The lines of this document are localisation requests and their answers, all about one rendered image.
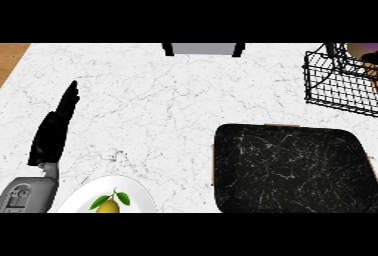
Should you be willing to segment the white plate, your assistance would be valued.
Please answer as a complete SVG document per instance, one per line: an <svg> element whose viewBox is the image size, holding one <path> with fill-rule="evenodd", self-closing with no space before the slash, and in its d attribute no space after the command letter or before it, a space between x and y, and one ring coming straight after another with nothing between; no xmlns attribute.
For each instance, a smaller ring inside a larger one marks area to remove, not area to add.
<svg viewBox="0 0 378 256"><path fill-rule="evenodd" d="M120 206L122 213L156 212L156 203L142 184L120 175L104 176L91 181L64 202L60 213L95 213L92 208L99 197L108 196Z"/></svg>

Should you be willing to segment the yellow lemon with green leaves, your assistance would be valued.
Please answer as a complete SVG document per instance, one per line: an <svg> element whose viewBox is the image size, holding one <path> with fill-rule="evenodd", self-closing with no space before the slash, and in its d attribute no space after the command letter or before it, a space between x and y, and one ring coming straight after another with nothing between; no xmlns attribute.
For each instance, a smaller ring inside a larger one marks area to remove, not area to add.
<svg viewBox="0 0 378 256"><path fill-rule="evenodd" d="M102 195L96 198L89 209L95 210L98 213L119 213L120 203L126 206L132 204L129 194L113 190L111 195Z"/></svg>

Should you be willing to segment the black marbled tray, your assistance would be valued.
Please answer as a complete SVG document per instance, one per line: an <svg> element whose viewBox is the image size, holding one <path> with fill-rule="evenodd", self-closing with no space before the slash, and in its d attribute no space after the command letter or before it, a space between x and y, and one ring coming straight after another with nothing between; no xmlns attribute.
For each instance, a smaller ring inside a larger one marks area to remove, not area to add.
<svg viewBox="0 0 378 256"><path fill-rule="evenodd" d="M378 179L346 130L225 124L215 134L225 213L378 213Z"/></svg>

